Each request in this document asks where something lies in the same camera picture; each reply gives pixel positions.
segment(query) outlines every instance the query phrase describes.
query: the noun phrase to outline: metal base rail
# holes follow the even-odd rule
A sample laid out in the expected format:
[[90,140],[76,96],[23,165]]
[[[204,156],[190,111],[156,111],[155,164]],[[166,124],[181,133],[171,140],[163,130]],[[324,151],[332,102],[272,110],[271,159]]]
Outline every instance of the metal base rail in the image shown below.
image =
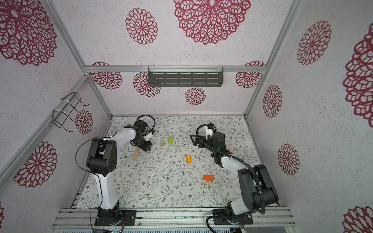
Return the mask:
[[[135,225],[126,228],[155,228],[155,227],[206,227],[206,218],[212,215],[215,208],[121,208],[121,210],[137,210]],[[97,209],[91,209],[93,228]],[[267,207],[266,214],[254,213],[253,225],[247,227],[294,227],[295,220],[288,207]],[[89,209],[60,209],[53,222],[52,229],[86,229],[90,227]],[[238,225],[218,225],[217,227],[239,227]],[[120,229],[122,226],[110,226]]]
[[260,72],[267,70],[266,66],[84,66],[89,72],[211,72],[216,73],[224,68],[224,72]]

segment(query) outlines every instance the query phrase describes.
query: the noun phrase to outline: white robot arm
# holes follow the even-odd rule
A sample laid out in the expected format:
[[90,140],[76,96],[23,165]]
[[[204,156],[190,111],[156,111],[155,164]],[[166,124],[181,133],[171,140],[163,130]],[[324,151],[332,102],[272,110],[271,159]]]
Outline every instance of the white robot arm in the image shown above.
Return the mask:
[[[206,130],[206,136],[198,135],[200,128]],[[196,135],[190,135],[190,138],[194,146],[211,150],[216,164],[238,175],[241,197],[227,203],[225,215],[240,215],[255,210],[264,214],[265,206],[278,201],[276,189],[266,167],[263,164],[251,167],[235,157],[226,148],[225,134],[216,132],[214,124],[199,126]]]
[[133,126],[127,125],[109,138],[97,137],[91,142],[87,167],[95,174],[99,197],[102,200],[97,214],[97,220],[100,222],[110,225],[121,222],[119,200],[115,194],[112,173],[117,165],[117,147],[130,141],[144,151],[151,148],[150,139],[154,136],[154,127],[148,132],[147,124],[139,118]]

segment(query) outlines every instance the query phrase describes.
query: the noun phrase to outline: metal rail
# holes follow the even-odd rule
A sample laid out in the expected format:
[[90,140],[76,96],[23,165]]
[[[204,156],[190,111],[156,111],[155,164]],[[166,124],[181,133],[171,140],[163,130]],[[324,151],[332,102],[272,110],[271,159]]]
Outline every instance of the metal rail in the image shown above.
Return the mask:
[[[68,93],[77,92],[86,81],[86,77],[81,77]],[[72,98],[73,95],[70,95],[66,99],[70,101]],[[64,109],[68,104],[67,101],[61,100],[54,109]],[[43,140],[49,130],[53,127],[54,124],[51,121],[52,114],[53,112],[49,113],[34,133],[26,140],[12,159],[0,171],[0,189],[18,172],[19,167],[26,161],[35,148],[40,144],[41,140]],[[55,118],[58,118],[60,114],[60,111],[55,112]]]
[[224,72],[260,72],[266,66],[84,66],[86,72],[211,72],[216,73],[224,68]]
[[282,28],[280,30],[280,34],[277,37],[276,43],[275,43],[275,45],[272,49],[272,52],[269,56],[268,62],[266,63],[268,69],[266,69],[266,71],[262,74],[261,78],[259,79],[258,84],[255,88],[254,94],[253,94],[253,96],[252,96],[252,98],[249,102],[249,105],[247,106],[246,111],[245,111],[245,117],[247,117],[247,118],[251,114],[251,111],[252,111],[256,101],[258,100],[258,97],[259,97],[260,93],[263,91],[263,88],[264,88],[264,86],[266,84],[266,81],[267,81],[267,77],[269,76],[269,74],[273,70],[274,64],[276,63],[276,60],[279,57],[283,46],[285,45],[285,41],[290,34],[290,30],[291,30],[291,28],[294,24],[294,21],[295,21],[297,15],[299,13],[299,10],[302,6],[303,1],[304,0],[293,0],[292,4],[290,6],[290,10],[288,12],[288,15],[286,16],[284,24],[282,25]]
[[[72,38],[69,35],[69,32],[67,31],[60,15],[58,14],[52,0],[40,0],[40,3],[44,7],[45,11],[48,13],[49,18],[53,22],[53,25],[56,29],[56,31],[59,33],[62,41],[65,43],[67,49],[69,50],[71,56],[73,57],[73,60],[75,61],[79,71],[82,73],[82,75],[87,76],[87,72],[84,69],[84,61],[82,56],[80,55],[78,49],[76,48]],[[101,96],[98,87],[93,82],[92,77],[89,77],[90,79],[90,85],[93,91],[94,96],[97,98],[98,102],[100,103],[101,107],[105,111],[105,113],[108,115],[109,118],[112,117],[112,113],[107,106],[104,98]]]
[[[212,215],[215,208],[136,208],[135,225],[126,228],[153,227],[206,227],[206,218]],[[97,209],[91,209],[91,221],[96,220]],[[267,207],[266,214],[254,213],[253,225],[247,227],[293,227],[295,220],[288,207]],[[53,229],[86,229],[90,227],[89,209],[60,209],[53,225]],[[238,227],[238,225],[218,225],[219,227]]]

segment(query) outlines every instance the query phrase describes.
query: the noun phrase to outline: leaf pattern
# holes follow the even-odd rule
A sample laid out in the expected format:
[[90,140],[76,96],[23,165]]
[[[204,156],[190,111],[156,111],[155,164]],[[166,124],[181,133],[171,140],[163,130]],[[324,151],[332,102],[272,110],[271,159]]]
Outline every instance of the leaf pattern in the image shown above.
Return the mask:
[[[121,208],[147,207],[220,207],[240,197],[237,174],[214,163],[211,152],[193,146],[189,135],[201,124],[214,123],[225,133],[227,148],[251,165],[260,164],[243,116],[162,116],[155,117],[155,136],[148,152],[132,158],[137,147],[126,143],[117,149],[118,163],[114,170],[114,187]],[[108,135],[136,117],[116,117]],[[150,119],[143,118],[152,127]],[[173,143],[168,144],[169,136]],[[191,154],[192,163],[187,163]],[[203,188],[202,175],[214,176],[208,188]],[[98,206],[100,199],[95,179],[89,176],[77,208]]]

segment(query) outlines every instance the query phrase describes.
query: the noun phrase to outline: orange block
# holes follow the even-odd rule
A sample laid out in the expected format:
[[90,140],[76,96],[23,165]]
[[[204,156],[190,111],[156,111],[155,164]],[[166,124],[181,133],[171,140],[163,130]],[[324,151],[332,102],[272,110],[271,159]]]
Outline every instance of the orange block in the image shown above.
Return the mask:
[[212,175],[203,175],[203,180],[207,180],[207,181],[213,181],[214,180],[214,176]]

